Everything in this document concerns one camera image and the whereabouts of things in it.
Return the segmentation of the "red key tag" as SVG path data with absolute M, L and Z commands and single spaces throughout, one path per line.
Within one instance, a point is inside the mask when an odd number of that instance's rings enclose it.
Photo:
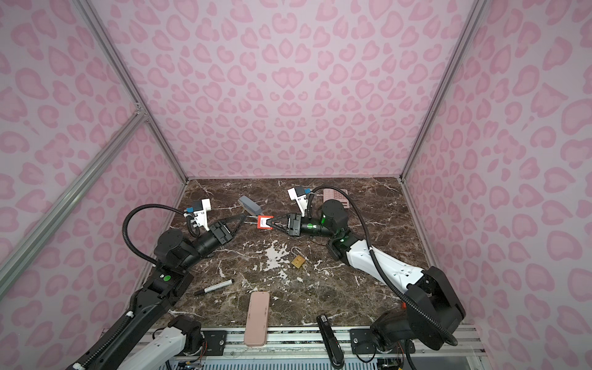
M 259 215 L 257 217 L 257 228 L 260 230 L 272 230 L 271 220 L 273 218 L 273 216 Z

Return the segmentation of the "brass padlock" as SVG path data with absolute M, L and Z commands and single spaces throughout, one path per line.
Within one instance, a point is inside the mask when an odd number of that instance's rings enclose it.
M 307 261 L 307 258 L 305 257 L 303 252 L 297 247 L 293 247 L 291 249 L 291 253 L 294 254 L 294 258 L 292 259 L 291 264 L 296 268 L 301 268 Z

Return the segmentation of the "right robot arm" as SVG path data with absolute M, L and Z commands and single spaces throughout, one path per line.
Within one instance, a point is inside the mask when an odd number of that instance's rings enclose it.
M 290 237 L 325 237 L 336 261 L 363 271 L 393 290 L 402 308 L 383 313 L 370 326 L 371 339 L 381 352 L 418 340 L 432 350 L 456 346 L 454 333 L 466 317 L 450 281 L 437 267 L 408 265 L 368 244 L 348 225 L 349 213 L 337 200 L 323 203 L 319 217 L 301 211 L 273 217 L 267 225 Z

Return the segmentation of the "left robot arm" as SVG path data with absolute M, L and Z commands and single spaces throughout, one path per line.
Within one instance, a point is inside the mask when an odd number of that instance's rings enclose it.
M 118 368 L 148 330 L 183 297 L 194 280 L 191 268 L 230 243 L 246 218 L 246 214 L 239 214 L 219 220 L 193 240 L 178 229 L 165 231 L 154 251 L 156 267 L 143 286 L 132 294 L 126 311 L 69 368 Z

